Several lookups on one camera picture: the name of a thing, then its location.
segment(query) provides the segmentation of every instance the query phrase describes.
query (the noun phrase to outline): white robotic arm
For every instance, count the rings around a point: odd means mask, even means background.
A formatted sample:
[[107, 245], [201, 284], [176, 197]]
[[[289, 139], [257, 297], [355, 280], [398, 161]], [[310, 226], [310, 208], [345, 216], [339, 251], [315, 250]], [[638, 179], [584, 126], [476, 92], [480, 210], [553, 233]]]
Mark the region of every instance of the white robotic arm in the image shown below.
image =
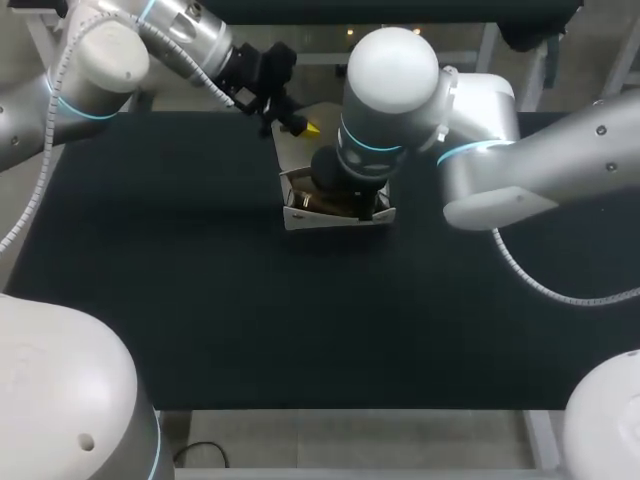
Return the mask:
[[106, 128], [147, 74], [148, 55], [228, 106], [279, 120], [293, 135], [307, 128], [284, 85], [295, 52], [278, 43], [260, 53], [235, 47], [227, 25], [191, 0], [73, 0], [57, 58], [41, 76], [0, 93], [0, 172], [42, 151], [47, 107], [65, 48], [99, 15], [113, 15], [86, 35], [71, 55], [60, 89], [55, 143]]

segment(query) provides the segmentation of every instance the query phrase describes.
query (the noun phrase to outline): metal frame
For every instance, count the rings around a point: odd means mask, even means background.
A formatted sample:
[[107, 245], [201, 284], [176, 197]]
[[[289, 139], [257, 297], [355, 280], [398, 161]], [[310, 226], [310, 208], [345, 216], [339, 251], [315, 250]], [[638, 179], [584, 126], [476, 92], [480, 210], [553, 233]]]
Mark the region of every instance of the metal frame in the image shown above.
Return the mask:
[[627, 33], [602, 90], [602, 97], [617, 95], [625, 85], [640, 85], [640, 72], [631, 72], [631, 67], [640, 50], [640, 18], [636, 19]]
[[536, 469], [541, 472], [557, 471], [561, 465], [560, 449], [549, 412], [527, 410], [524, 412], [524, 421]]
[[535, 469], [529, 470], [339, 470], [339, 469], [189, 469], [176, 480], [568, 480], [549, 412], [523, 412]]
[[565, 480], [535, 470], [322, 470], [322, 469], [188, 469], [176, 480]]
[[[478, 51], [460, 50], [454, 52], [438, 53], [438, 60], [446, 65], [469, 65], [474, 67], [476, 73], [487, 73], [493, 58], [493, 51], [498, 40], [500, 29], [495, 23], [487, 23], [482, 34], [482, 41]], [[350, 53], [300, 53], [298, 65], [346, 65], [349, 62]]]
[[547, 54], [547, 42], [543, 42], [536, 49], [533, 58], [529, 62], [527, 80], [516, 102], [518, 112], [535, 112], [538, 110], [544, 91]]
[[15, 15], [21, 15], [38, 50], [43, 66], [48, 67], [53, 61], [57, 47], [51, 27], [60, 20], [55, 10], [12, 8]]

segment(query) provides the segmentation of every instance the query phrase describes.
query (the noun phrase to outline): open box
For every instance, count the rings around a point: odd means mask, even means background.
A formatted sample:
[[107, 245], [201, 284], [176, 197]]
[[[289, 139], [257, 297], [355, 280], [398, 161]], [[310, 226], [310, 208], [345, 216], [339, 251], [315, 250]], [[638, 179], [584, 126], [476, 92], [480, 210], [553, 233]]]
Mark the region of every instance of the open box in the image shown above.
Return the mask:
[[[320, 148], [334, 145], [341, 112], [342, 107], [333, 103], [319, 103], [301, 110], [300, 113], [320, 130], [318, 135], [311, 137], [293, 137], [283, 131], [278, 122], [272, 127], [281, 170], [283, 217], [287, 230], [389, 225], [395, 220], [396, 209], [390, 203], [388, 184], [377, 193], [371, 220], [360, 220], [350, 214], [352, 209], [347, 201], [344, 204], [332, 201], [327, 208], [322, 192], [311, 182], [311, 159]], [[304, 187], [294, 188], [296, 184]], [[313, 203], [322, 204], [324, 208], [314, 208]]]

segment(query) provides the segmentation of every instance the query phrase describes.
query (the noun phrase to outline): robotic arm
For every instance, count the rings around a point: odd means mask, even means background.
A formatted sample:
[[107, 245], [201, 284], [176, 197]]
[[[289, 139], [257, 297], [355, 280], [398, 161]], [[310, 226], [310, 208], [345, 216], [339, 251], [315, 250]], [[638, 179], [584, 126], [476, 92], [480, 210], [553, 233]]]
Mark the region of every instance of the robotic arm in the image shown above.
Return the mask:
[[307, 129], [300, 106], [286, 93], [296, 54], [282, 43], [261, 53], [232, 45], [226, 24], [191, 0], [73, 0], [56, 60], [41, 76], [0, 93], [0, 172], [43, 149], [47, 107], [66, 45], [86, 22], [104, 12], [135, 15], [151, 29], [114, 18], [89, 32], [76, 47], [62, 83], [55, 144], [91, 137], [106, 128], [144, 79], [150, 53], [194, 85], [200, 76], [175, 42], [233, 105], [263, 119], [263, 132], [279, 120], [293, 135]]
[[336, 147], [316, 154], [314, 179], [366, 191], [408, 159], [437, 163], [447, 221], [497, 229], [637, 185], [639, 110], [631, 92], [521, 140], [506, 80], [440, 70], [423, 38], [387, 28], [353, 52]]

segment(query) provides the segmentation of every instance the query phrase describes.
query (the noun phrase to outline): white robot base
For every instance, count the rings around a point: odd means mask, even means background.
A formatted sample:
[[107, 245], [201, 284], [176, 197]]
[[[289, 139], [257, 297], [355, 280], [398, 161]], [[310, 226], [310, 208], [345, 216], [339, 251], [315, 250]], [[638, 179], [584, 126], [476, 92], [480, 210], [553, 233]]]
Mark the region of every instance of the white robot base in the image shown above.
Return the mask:
[[0, 294], [0, 478], [173, 480], [156, 413], [97, 319]]
[[574, 391], [564, 426], [567, 467], [577, 480], [640, 475], [640, 351], [615, 357]]

